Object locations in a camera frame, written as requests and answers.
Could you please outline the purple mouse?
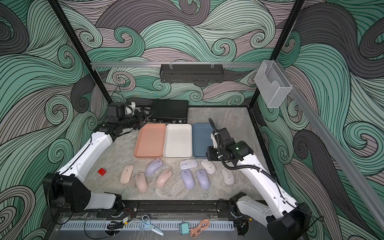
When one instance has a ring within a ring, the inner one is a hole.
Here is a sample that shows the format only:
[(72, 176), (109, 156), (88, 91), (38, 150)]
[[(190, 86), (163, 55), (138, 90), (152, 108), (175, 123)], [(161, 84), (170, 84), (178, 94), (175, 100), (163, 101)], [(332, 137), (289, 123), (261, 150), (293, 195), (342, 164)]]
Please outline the purple mouse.
[(203, 190), (209, 190), (209, 188), (210, 188), (210, 181), (209, 181), (207, 172), (205, 170), (197, 170), (196, 176), (198, 178), (200, 187)]
[(183, 179), (186, 189), (192, 190), (195, 187), (195, 180), (193, 178), (192, 172), (189, 169), (182, 170), (181, 177)]
[(146, 168), (146, 175), (151, 176), (163, 166), (161, 159), (153, 160)]

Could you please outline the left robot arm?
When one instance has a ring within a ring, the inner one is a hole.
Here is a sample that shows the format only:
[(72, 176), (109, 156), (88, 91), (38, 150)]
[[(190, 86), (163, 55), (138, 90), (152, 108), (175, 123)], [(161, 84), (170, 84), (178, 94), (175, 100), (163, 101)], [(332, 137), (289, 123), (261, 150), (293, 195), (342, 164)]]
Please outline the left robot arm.
[(84, 181), (92, 166), (116, 138), (133, 130), (140, 130), (148, 123), (144, 108), (133, 110), (122, 116), (113, 114), (107, 121), (99, 124), (86, 144), (77, 154), (56, 173), (48, 173), (43, 178), (47, 206), (50, 210), (83, 213), (106, 210), (114, 218), (122, 215), (124, 204), (119, 194), (94, 193)]

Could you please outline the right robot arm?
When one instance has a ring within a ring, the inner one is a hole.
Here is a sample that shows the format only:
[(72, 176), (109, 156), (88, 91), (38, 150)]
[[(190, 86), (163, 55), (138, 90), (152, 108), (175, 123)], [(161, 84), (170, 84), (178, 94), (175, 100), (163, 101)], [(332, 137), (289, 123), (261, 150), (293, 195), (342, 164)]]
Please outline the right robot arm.
[(220, 161), (225, 170), (242, 172), (262, 195), (265, 204), (240, 192), (230, 198), (233, 216), (250, 217), (267, 228), (274, 240), (301, 240), (309, 230), (312, 211), (288, 194), (262, 166), (244, 141), (235, 142), (226, 128), (213, 129), (215, 146), (208, 147), (209, 161)]

